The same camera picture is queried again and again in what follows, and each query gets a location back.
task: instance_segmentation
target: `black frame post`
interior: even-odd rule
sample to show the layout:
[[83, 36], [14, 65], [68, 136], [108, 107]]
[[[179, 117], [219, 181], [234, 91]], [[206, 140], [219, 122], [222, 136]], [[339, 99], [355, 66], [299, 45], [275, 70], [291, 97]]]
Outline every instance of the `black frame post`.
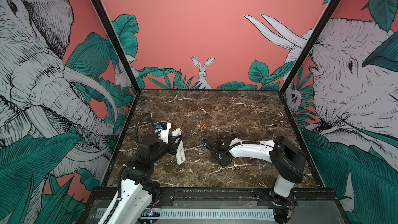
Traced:
[[135, 90], [135, 92], [139, 93], [141, 92], [140, 87], [138, 86], [138, 82], [134, 77], [134, 74], [131, 71], [131, 67], [129, 62], [127, 61], [126, 55], [123, 51], [123, 47], [119, 42], [119, 39], [115, 33], [115, 30], [113, 29], [112, 23], [110, 19], [108, 18], [108, 15], [105, 11], [104, 6], [102, 5], [101, 0], [91, 0], [91, 3], [93, 4], [95, 10], [97, 11], [98, 17], [102, 22], [103, 27], [105, 28], [105, 31], [111, 40], [111, 43], [113, 47], [115, 48], [116, 54], [119, 57], [120, 61], [123, 64], [123, 67], [127, 73], [127, 76], [129, 77], [132, 87]]
[[315, 45], [316, 41], [318, 40], [319, 36], [321, 35], [323, 29], [325, 28], [326, 24], [328, 23], [329, 19], [333, 15], [334, 11], [336, 10], [337, 6], [339, 5], [341, 0], [330, 0], [328, 5], [326, 6], [321, 18], [319, 19], [317, 25], [314, 28], [310, 38], [308, 39], [307, 43], [305, 44], [304, 48], [302, 49], [300, 55], [297, 58], [296, 63], [294, 64], [289, 76], [286, 78], [286, 81], [283, 83], [280, 92], [284, 94], [286, 92], [287, 87], [293, 81], [294, 77], [296, 76], [297, 72], [299, 71], [301, 65], [308, 57], [312, 47]]

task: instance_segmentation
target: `animal eye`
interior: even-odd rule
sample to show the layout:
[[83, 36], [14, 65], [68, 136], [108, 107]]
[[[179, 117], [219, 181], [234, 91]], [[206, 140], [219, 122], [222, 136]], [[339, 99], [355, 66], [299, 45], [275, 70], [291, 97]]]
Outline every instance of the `animal eye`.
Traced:
[[12, 0], [7, 0], [8, 6], [10, 7], [10, 9], [12, 10], [12, 12], [14, 12], [14, 14], [18, 11], [17, 6], [14, 4], [14, 2]]
[[353, 62], [352, 61], [350, 61], [349, 63], [348, 63], [348, 69], [350, 70], [350, 72], [352, 73], [352, 67], [353, 67]]

